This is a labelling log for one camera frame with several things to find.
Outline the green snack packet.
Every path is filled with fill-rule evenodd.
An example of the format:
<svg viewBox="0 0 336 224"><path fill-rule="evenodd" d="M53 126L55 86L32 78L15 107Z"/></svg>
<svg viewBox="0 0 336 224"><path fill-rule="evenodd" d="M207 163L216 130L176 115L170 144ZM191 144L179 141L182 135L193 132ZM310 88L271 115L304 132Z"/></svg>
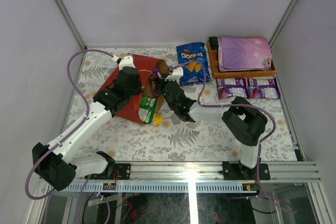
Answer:
<svg viewBox="0 0 336 224"><path fill-rule="evenodd" d="M149 97L149 96L142 96L138 115L142 122L145 124L151 124L153 117L155 115L155 108L156 108L157 98Z"/></svg>

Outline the yellow snack packet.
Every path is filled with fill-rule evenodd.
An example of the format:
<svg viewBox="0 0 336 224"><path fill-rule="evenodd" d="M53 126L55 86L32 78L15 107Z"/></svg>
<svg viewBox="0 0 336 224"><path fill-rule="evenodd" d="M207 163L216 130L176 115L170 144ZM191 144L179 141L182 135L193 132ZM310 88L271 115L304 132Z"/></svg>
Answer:
<svg viewBox="0 0 336 224"><path fill-rule="evenodd" d="M163 116L160 114L155 114L152 120L152 123L154 126L159 126L161 122L163 121Z"/></svg>

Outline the blue Doritos chip bag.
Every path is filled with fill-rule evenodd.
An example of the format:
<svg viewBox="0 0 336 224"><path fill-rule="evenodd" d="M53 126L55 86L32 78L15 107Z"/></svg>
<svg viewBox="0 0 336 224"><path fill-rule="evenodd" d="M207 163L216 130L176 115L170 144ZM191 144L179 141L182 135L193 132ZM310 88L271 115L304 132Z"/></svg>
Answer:
<svg viewBox="0 0 336 224"><path fill-rule="evenodd" d="M176 47L179 64L183 66L183 76L180 85L187 86L212 81L209 70L207 53L203 42L193 42Z"/></svg>

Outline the purple snack packet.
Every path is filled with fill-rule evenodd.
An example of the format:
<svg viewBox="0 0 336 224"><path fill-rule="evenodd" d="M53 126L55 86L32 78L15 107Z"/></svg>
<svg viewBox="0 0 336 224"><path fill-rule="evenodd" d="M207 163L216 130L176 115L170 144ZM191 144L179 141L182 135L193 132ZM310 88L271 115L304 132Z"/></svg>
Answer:
<svg viewBox="0 0 336 224"><path fill-rule="evenodd" d="M248 78L247 84L251 99L281 98L276 78Z"/></svg>
<svg viewBox="0 0 336 224"><path fill-rule="evenodd" d="M243 97L248 99L248 89L245 78L216 79L219 99Z"/></svg>

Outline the purple Fox's berries candy bag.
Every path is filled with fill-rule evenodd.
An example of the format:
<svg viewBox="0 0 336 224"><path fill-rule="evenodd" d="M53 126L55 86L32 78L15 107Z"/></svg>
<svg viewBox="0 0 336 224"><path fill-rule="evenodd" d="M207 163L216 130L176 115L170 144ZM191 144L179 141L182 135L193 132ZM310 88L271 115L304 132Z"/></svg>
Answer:
<svg viewBox="0 0 336 224"><path fill-rule="evenodd" d="M154 67L154 68L152 69L152 76L153 76L154 79L159 79L159 78L161 78L161 74L160 74L160 72L159 72L159 70L158 70L157 67Z"/></svg>

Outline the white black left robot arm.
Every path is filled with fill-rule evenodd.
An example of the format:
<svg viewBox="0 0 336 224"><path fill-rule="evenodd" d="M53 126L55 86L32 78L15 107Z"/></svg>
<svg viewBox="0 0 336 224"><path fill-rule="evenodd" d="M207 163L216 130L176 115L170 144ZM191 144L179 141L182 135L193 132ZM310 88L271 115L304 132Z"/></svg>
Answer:
<svg viewBox="0 0 336 224"><path fill-rule="evenodd" d="M78 125L67 129L47 145L38 143L32 150L35 173L53 189L64 190L75 178L96 174L109 179L115 172L115 161L103 151L75 158L85 141L103 124L124 109L132 97L141 93L138 69L120 69L112 87L105 87L94 97L89 113L78 119Z"/></svg>

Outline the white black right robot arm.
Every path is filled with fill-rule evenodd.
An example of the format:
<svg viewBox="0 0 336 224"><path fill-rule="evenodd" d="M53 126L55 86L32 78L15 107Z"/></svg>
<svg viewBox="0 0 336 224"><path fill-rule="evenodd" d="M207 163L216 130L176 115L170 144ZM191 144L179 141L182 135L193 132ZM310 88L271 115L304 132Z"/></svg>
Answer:
<svg viewBox="0 0 336 224"><path fill-rule="evenodd" d="M230 104L200 103L186 96L176 81L167 77L154 79L155 93L162 95L170 110L184 122L224 122L241 143L240 175L251 179L258 173L258 145L267 118L245 98L236 97Z"/></svg>

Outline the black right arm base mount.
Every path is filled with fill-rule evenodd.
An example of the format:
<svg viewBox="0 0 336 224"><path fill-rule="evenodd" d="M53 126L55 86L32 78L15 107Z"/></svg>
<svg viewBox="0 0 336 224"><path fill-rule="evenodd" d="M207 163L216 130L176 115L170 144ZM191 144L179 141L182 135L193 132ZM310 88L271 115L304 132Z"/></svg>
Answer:
<svg viewBox="0 0 336 224"><path fill-rule="evenodd" d="M270 171L267 164L259 164L254 168L248 168L240 162L222 162L222 174L225 180L256 180L257 167L259 179L270 180Z"/></svg>

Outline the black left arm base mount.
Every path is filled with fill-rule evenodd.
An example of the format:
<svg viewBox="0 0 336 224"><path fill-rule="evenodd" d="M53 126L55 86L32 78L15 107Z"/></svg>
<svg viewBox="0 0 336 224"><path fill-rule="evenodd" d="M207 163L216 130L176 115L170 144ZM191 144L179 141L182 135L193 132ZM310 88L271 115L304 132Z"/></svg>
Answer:
<svg viewBox="0 0 336 224"><path fill-rule="evenodd" d="M129 180L131 175L131 164L117 163L108 165L107 169L101 174L92 174L90 179L95 180Z"/></svg>

